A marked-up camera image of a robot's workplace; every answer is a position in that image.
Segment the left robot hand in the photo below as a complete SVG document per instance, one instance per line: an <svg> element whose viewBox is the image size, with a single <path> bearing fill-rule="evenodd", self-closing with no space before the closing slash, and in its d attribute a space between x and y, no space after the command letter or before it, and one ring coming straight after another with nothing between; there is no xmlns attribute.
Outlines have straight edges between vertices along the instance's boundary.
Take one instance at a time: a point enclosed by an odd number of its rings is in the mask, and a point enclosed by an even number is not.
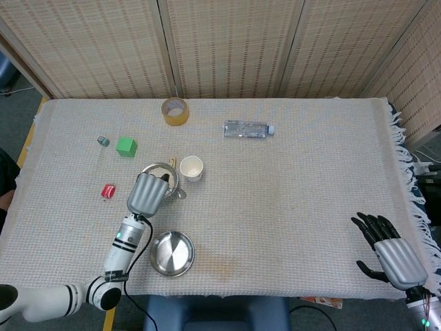
<svg viewBox="0 0 441 331"><path fill-rule="evenodd" d="M132 214L145 218L153 217L163 200L171 195L170 174L164 173L157 177L154 174L142 172L127 199L127 208Z"/></svg>

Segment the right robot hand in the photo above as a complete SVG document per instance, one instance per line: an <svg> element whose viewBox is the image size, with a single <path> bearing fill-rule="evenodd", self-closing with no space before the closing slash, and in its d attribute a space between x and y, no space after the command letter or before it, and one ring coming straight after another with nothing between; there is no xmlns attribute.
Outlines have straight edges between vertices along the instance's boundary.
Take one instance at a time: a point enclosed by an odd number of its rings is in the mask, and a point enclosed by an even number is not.
<svg viewBox="0 0 441 331"><path fill-rule="evenodd" d="M357 260L356 265L366 276L390 283L401 291L425 285L427 271L408 241L387 218L358 212L351 221L359 228L382 267L381 271L374 271Z"/></svg>

